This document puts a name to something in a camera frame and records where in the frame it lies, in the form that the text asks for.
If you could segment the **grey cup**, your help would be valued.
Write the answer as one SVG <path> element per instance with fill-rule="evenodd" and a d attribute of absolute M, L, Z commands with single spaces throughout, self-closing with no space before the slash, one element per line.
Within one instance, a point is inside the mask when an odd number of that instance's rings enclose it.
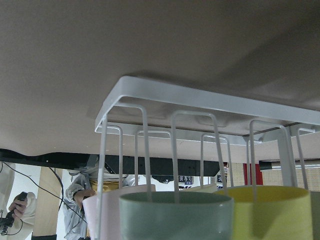
<path fill-rule="evenodd" d="M 313 239 L 320 240 L 320 192 L 311 191 L 310 197 L 311 197 Z"/>

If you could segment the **green cup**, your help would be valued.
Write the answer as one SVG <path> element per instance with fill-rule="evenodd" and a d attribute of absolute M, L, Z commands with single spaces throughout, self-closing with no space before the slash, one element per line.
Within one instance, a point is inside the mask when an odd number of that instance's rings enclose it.
<path fill-rule="evenodd" d="M 124 240 L 230 240 L 234 200 L 202 192 L 130 193 L 120 197 L 120 231 Z"/>

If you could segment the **pink cup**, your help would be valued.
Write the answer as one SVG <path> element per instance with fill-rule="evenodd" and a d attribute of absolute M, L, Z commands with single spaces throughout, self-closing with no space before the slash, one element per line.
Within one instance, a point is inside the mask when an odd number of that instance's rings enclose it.
<path fill-rule="evenodd" d="M 97 195 L 85 199 L 83 207 L 91 239 L 97 236 L 100 216 L 101 240 L 151 240 L 151 206 L 146 202 L 146 191 L 147 185 L 138 185 L 104 192 L 99 209 Z"/>

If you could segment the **person in background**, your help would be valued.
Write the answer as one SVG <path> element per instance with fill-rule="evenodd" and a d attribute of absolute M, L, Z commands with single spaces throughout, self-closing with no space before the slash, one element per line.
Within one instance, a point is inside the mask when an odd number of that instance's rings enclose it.
<path fill-rule="evenodd" d="M 12 191 L 13 181 L 15 179 L 15 164 L 2 162 L 3 167 L 0 173 L 0 209 L 3 214 L 13 211 L 13 226 L 8 229 L 8 235 L 3 237 L 4 240 L 24 240 L 33 231 L 35 224 L 35 215 L 37 207 L 37 197 L 33 192 L 28 192 L 26 199 L 20 201 L 15 198 L 10 206 L 7 206 L 9 196 Z M 75 180 L 65 190 L 64 200 L 64 225 L 66 229 L 65 239 L 76 240 L 84 237 L 87 233 L 87 224 L 83 222 L 77 214 L 81 213 L 83 199 L 92 197 L 97 193 L 98 188 L 98 168 L 94 167 L 83 172 L 70 170 L 69 173 L 75 176 Z M 135 185 L 135 177 L 125 174 L 122 179 L 118 174 L 111 174 L 107 169 L 103 174 L 103 191 L 110 192 L 117 190 L 120 183 L 123 187 L 132 187 Z"/>

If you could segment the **yellow cup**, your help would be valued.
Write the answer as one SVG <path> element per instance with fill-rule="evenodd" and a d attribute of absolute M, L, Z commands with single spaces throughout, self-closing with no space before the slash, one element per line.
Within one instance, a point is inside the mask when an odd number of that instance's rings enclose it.
<path fill-rule="evenodd" d="M 253 198 L 251 186 L 230 187 L 234 199 L 234 240 L 311 240 L 311 194 L 289 186 L 260 185 Z"/>

